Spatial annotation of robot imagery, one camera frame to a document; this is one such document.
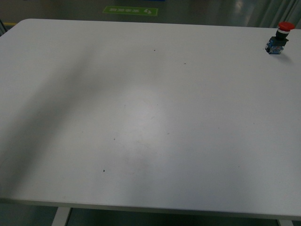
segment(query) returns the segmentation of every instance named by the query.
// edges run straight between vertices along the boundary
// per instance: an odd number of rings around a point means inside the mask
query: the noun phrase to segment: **gray floor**
[[[276,220],[73,209],[67,226],[277,226]]]
[[[0,226],[51,226],[57,207],[0,204]]]
[[[247,26],[258,0],[1,0],[3,22],[27,18]],[[106,6],[158,8],[158,16],[104,14]]]

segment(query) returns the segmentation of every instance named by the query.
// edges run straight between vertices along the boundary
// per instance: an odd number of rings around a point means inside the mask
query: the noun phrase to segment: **white table leg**
[[[291,220],[277,220],[279,226],[293,226]]]
[[[55,214],[55,218],[53,219],[52,222],[52,226],[66,226],[70,213],[71,213],[71,208],[58,207]]]

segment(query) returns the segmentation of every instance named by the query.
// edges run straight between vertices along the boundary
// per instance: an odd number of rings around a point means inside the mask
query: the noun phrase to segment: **white table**
[[[301,31],[25,20],[0,37],[0,201],[301,219]]]

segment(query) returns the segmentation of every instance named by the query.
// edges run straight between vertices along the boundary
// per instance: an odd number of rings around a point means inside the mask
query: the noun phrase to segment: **green floor sign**
[[[123,7],[123,6],[107,6],[103,13],[128,14],[141,16],[157,16],[157,8],[141,8],[141,7]]]

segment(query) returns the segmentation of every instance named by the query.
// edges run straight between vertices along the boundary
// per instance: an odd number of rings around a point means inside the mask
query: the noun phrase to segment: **red button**
[[[284,32],[289,32],[289,31],[291,31],[292,29],[295,28],[295,25],[293,25],[290,22],[280,22],[278,24],[278,26],[279,26],[279,29],[284,31]]]

